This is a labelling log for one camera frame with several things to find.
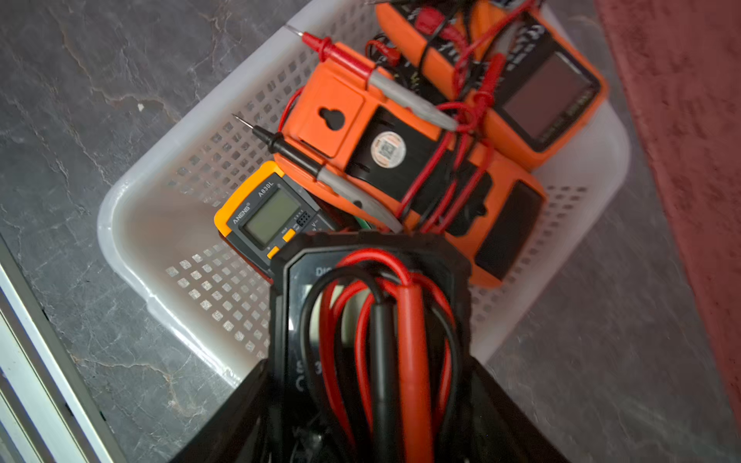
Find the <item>yellow black multimeter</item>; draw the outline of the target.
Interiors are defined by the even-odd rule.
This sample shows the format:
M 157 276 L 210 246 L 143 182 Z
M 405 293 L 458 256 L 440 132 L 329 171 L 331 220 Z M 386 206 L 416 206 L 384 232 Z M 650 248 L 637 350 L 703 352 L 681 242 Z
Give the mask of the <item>yellow black multimeter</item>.
M 339 232 L 332 211 L 268 161 L 237 187 L 214 216 L 222 238 L 261 277 L 271 283 L 271 263 L 297 235 Z

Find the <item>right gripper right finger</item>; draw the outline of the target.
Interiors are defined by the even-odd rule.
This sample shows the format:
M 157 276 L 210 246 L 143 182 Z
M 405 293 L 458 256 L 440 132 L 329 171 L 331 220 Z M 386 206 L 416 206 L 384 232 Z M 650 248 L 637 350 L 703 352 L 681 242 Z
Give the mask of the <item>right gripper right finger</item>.
M 565 462 L 490 372 L 473 362 L 471 462 Z

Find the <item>orange clamp meter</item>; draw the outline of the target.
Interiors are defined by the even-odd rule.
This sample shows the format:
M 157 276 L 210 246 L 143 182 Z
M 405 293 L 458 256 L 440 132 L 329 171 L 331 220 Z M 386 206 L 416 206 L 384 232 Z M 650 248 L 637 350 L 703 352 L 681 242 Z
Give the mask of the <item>orange clamp meter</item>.
M 482 114 L 478 126 L 528 170 L 592 119 L 608 87 L 541 14 L 538 1 L 378 1 L 391 44 L 449 101 Z

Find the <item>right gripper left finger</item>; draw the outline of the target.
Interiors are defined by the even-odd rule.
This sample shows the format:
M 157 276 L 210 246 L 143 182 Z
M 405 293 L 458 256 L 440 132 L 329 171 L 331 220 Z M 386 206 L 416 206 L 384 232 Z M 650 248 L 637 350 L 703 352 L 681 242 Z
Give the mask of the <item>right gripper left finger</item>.
M 171 462 L 266 461 L 268 383 L 262 360 Z

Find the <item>orange multimeter with leads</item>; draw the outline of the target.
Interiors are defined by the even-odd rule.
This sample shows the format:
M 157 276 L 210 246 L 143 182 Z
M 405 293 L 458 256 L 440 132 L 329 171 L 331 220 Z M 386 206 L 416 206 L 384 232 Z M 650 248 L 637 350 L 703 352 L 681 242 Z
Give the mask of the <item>orange multimeter with leads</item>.
M 546 200 L 538 180 L 478 134 L 469 105 L 434 105 L 352 48 L 298 36 L 318 66 L 278 130 L 252 129 L 272 173 L 383 231 L 444 237 L 472 284 L 503 285 Z

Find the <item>black multimeter with red leads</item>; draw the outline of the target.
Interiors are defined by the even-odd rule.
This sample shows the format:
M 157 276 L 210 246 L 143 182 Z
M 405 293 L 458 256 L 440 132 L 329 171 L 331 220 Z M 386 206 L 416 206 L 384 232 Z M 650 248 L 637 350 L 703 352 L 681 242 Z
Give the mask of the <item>black multimeter with red leads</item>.
M 471 267 L 437 235 L 309 233 L 271 256 L 275 462 L 457 462 Z

